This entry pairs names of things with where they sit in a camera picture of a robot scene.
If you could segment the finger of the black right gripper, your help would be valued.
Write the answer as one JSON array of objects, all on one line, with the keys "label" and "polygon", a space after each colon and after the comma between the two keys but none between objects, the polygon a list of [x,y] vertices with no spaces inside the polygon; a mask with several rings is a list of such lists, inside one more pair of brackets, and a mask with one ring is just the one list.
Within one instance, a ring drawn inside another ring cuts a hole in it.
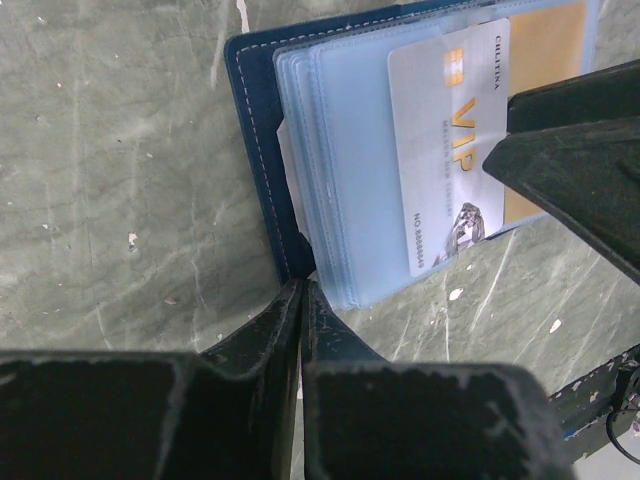
[{"label": "finger of the black right gripper", "polygon": [[591,127],[613,142],[639,142],[639,62],[519,93],[507,108],[507,139]]},{"label": "finger of the black right gripper", "polygon": [[596,122],[509,135],[488,155],[483,170],[639,281],[637,122]]}]

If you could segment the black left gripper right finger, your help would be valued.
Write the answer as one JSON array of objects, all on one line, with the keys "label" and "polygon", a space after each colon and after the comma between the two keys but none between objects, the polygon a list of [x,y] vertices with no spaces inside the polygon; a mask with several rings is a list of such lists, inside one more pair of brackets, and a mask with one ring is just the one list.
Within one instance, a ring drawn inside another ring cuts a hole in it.
[{"label": "black left gripper right finger", "polygon": [[388,361],[312,281],[301,322],[307,478],[573,477],[546,393],[526,369]]}]

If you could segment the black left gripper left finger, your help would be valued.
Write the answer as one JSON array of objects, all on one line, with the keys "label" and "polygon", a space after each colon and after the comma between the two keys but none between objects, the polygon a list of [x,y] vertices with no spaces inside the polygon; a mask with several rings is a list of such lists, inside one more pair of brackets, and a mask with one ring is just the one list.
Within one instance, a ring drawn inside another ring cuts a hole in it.
[{"label": "black left gripper left finger", "polygon": [[5,479],[285,479],[303,285],[202,353],[5,350]]}]

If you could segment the gold credit card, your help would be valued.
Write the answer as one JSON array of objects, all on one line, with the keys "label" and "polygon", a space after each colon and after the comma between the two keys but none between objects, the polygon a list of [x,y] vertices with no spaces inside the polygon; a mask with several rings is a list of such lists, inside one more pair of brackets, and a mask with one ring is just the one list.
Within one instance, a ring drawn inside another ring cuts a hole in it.
[{"label": "gold credit card", "polygon": [[509,94],[577,76],[582,66],[586,19],[584,1],[513,15]]}]

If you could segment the silver VIP credit card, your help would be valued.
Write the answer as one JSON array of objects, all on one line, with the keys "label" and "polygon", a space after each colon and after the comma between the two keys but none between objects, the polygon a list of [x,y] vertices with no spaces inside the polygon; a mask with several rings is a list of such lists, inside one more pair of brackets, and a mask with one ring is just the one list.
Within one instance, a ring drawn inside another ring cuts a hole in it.
[{"label": "silver VIP credit card", "polygon": [[511,25],[476,24],[387,59],[412,276],[499,232],[505,190],[482,169],[506,135]]}]

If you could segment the blue leather card holder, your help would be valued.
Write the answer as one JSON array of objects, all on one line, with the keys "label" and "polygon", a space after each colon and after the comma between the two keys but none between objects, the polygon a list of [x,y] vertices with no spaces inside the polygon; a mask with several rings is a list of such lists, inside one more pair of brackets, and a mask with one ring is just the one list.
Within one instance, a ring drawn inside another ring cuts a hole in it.
[{"label": "blue leather card holder", "polygon": [[[388,56],[568,2],[417,1],[231,38],[227,71],[280,278],[316,275],[333,307],[365,308],[455,258],[409,270]],[[597,24],[598,3],[584,2],[577,76],[590,69]],[[481,242],[543,214],[497,182],[505,223]]]}]

